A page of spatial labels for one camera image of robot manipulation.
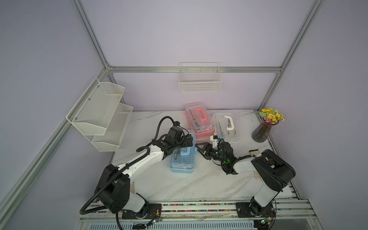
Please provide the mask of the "blue clear toolbox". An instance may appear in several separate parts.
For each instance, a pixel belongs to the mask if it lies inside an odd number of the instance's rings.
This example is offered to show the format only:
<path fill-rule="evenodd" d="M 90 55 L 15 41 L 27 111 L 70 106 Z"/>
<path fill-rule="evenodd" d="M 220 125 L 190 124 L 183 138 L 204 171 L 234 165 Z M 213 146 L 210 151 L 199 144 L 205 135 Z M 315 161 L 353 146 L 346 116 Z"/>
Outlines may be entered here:
<path fill-rule="evenodd" d="M 196 135 L 194 131 L 190 130 L 189 134 L 193 138 L 193 145 L 191 147 L 185 147 L 175 149 L 169 159 L 169 168 L 173 173 L 192 173 L 195 168 L 195 156 L 197 154 Z"/>

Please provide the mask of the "pink clear toolbox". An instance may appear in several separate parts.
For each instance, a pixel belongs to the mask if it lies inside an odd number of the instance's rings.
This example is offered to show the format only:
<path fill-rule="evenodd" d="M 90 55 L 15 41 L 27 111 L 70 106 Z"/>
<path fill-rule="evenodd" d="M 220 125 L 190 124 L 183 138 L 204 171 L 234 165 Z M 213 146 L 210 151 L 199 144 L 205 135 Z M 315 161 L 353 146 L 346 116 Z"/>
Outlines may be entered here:
<path fill-rule="evenodd" d="M 215 126 L 211 116 L 202 102 L 187 104 L 185 115 L 196 138 L 206 138 L 212 136 Z"/>

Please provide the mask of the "white clear toolbox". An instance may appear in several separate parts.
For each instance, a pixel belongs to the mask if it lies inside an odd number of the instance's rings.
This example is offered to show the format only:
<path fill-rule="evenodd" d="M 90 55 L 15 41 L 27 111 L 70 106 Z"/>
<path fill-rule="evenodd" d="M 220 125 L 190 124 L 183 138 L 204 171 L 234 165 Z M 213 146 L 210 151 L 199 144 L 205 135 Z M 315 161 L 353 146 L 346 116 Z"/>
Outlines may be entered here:
<path fill-rule="evenodd" d="M 225 142 L 237 143 L 239 132 L 236 125 L 237 116 L 234 113 L 215 112 L 212 120 L 215 126 L 215 136 L 224 139 Z"/>

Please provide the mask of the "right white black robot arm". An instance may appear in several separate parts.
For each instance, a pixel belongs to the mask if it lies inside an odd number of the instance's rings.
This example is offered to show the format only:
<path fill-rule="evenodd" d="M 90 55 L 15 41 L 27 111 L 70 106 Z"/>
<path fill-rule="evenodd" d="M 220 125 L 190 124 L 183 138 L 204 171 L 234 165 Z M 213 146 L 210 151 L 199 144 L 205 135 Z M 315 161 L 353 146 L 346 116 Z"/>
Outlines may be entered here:
<path fill-rule="evenodd" d="M 227 175 L 258 173 L 264 183 L 252 197 L 252 207 L 265 208 L 296 176 L 294 168 L 270 149 L 255 155 L 235 157 L 230 143 L 223 139 L 218 141 L 216 148 L 209 142 L 197 143 L 195 147 L 206 160 L 218 161 Z"/>

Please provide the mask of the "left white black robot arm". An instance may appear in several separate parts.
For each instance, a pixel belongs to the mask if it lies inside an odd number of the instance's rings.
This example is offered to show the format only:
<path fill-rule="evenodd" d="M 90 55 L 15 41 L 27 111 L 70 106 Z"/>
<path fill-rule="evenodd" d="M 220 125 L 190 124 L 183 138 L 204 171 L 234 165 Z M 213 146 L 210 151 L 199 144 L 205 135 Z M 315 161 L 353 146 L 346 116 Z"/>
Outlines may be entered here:
<path fill-rule="evenodd" d="M 105 167 L 95 190 L 96 199 L 103 204 L 101 208 L 113 214 L 127 211 L 139 214 L 141 218 L 145 216 L 149 211 L 149 202 L 143 196 L 132 193 L 131 184 L 139 175 L 176 150 L 193 145 L 194 137 L 189 131 L 173 126 L 167 134 L 152 141 L 150 145 L 138 148 L 137 151 L 143 153 L 130 162 Z"/>

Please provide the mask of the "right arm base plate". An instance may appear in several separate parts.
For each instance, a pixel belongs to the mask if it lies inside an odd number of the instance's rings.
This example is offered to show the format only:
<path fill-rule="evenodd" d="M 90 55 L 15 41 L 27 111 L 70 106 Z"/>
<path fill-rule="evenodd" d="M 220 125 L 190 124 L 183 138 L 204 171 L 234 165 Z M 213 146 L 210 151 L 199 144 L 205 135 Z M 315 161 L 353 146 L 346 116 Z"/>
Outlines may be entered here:
<path fill-rule="evenodd" d="M 239 218 L 273 218 L 275 216 L 275 208 L 272 203 L 261 207 L 256 202 L 237 202 L 235 206 Z"/>

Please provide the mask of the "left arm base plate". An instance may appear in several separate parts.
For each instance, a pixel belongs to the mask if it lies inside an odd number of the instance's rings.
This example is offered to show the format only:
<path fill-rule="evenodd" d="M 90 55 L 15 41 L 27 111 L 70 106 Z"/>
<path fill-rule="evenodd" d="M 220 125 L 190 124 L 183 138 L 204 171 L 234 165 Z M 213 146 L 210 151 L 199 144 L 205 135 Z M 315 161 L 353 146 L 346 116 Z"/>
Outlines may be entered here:
<path fill-rule="evenodd" d="M 122 219 L 153 219 L 161 215 L 162 204 L 148 203 L 143 206 L 139 212 L 123 210 Z"/>

